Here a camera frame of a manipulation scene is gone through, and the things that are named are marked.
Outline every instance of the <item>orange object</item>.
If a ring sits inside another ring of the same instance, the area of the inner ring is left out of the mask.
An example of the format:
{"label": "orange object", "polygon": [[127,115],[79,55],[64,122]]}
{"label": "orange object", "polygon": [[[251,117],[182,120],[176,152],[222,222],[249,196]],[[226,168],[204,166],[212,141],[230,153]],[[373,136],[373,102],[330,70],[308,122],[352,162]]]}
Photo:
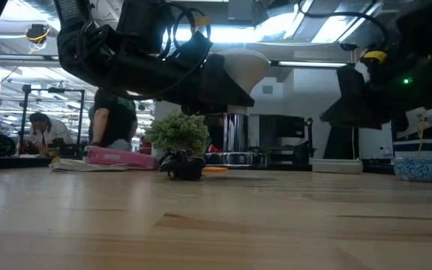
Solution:
{"label": "orange object", "polygon": [[220,167],[205,167],[202,169],[203,173],[225,173],[228,171],[228,168],[220,168]]}

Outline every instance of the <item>green plant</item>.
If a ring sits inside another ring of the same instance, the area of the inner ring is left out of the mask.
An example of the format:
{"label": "green plant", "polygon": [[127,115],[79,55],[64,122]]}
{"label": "green plant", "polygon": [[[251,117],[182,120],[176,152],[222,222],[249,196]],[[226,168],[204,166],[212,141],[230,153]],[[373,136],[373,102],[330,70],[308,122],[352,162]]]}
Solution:
{"label": "green plant", "polygon": [[204,155],[208,137],[204,116],[189,116],[179,111],[171,112],[160,121],[153,121],[145,136],[156,149],[191,150],[196,155]]}

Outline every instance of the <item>pink box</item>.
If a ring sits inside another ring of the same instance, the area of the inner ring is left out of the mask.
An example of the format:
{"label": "pink box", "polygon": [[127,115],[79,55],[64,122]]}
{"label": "pink box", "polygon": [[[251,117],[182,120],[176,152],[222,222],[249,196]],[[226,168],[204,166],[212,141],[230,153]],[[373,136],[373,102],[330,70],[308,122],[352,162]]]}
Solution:
{"label": "pink box", "polygon": [[131,168],[154,170],[158,168],[158,159],[147,154],[112,150],[92,146],[87,149],[86,162],[99,165],[128,165]]}

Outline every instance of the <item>blue pot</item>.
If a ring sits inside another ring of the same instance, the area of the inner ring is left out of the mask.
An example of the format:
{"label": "blue pot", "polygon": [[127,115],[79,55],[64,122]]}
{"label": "blue pot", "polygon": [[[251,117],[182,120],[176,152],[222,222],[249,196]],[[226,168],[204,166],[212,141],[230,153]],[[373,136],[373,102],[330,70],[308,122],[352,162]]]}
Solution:
{"label": "blue pot", "polygon": [[432,158],[400,157],[394,163],[394,173],[405,181],[432,182]]}

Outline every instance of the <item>wood grain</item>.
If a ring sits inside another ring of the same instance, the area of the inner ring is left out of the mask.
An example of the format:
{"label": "wood grain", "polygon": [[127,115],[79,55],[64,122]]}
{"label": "wood grain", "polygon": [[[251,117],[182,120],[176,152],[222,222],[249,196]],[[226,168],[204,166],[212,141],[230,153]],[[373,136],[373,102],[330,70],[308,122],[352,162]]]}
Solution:
{"label": "wood grain", "polygon": [[0,170],[0,269],[432,269],[432,184]]}

